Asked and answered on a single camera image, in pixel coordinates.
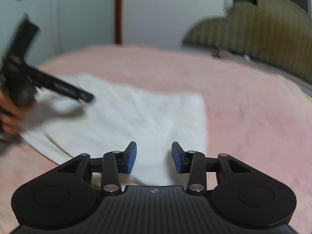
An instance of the beige upholstered headboard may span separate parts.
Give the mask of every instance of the beige upholstered headboard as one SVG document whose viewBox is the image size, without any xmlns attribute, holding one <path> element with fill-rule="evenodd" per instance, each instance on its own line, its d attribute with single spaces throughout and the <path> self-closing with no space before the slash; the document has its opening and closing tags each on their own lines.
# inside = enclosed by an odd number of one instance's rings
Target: beige upholstered headboard
<svg viewBox="0 0 312 234">
<path fill-rule="evenodd" d="M 312 83 L 312 19 L 290 0 L 235 3 L 226 18 L 197 23 L 183 43 L 248 54 Z"/>
</svg>

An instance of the wooden door frame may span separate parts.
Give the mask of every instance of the wooden door frame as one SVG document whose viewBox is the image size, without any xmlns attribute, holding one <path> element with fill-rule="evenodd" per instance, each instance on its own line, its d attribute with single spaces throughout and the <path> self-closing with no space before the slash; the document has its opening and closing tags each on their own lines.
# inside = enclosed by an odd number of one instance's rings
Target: wooden door frame
<svg viewBox="0 0 312 234">
<path fill-rule="evenodd" d="M 122 2 L 115 1 L 115 43 L 122 44 Z"/>
</svg>

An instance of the white wall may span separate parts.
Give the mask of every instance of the white wall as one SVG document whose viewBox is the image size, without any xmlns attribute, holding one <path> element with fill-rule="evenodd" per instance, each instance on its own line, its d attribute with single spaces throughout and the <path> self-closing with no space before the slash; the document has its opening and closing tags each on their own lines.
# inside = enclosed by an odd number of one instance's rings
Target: white wall
<svg viewBox="0 0 312 234">
<path fill-rule="evenodd" d="M 204 17 L 223 16 L 225 0 L 124 0 L 123 43 L 179 50 L 188 29 Z"/>
<path fill-rule="evenodd" d="M 60 52 L 115 42 L 115 0 L 58 0 Z"/>
<path fill-rule="evenodd" d="M 41 29 L 26 59 L 29 64 L 37 65 L 55 55 L 52 42 L 51 0 L 0 0 L 0 55 L 6 50 L 16 23 L 25 12 Z"/>
</svg>

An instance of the ribbed black surface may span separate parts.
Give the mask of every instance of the ribbed black surface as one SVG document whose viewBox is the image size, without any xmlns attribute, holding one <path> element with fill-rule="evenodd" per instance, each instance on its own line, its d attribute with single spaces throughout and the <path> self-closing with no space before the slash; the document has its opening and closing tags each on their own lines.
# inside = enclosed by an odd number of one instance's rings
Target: ribbed black surface
<svg viewBox="0 0 312 234">
<path fill-rule="evenodd" d="M 103 199 L 88 219 L 62 230 L 37 230 L 27 226 L 14 234 L 295 234 L 288 226 L 272 230 L 248 230 L 226 222 L 206 198 L 192 196 L 180 186 L 127 187 L 115 197 Z"/>
</svg>

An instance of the bed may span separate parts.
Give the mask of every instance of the bed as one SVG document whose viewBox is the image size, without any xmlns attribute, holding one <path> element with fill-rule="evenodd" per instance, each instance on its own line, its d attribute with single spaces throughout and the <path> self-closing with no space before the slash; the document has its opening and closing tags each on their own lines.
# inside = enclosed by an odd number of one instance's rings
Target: bed
<svg viewBox="0 0 312 234">
<path fill-rule="evenodd" d="M 297 197 L 290 225 L 312 233 L 312 103 L 293 82 L 231 61 L 144 46 L 92 46 L 41 68 L 55 75 L 88 72 L 150 91 L 200 93 L 208 123 L 206 156 L 228 153 L 287 184 Z M 1 152 L 0 234 L 18 226 L 13 192 L 55 166 L 23 143 Z M 207 185 L 216 186 L 214 173 L 207 174 Z"/>
</svg>

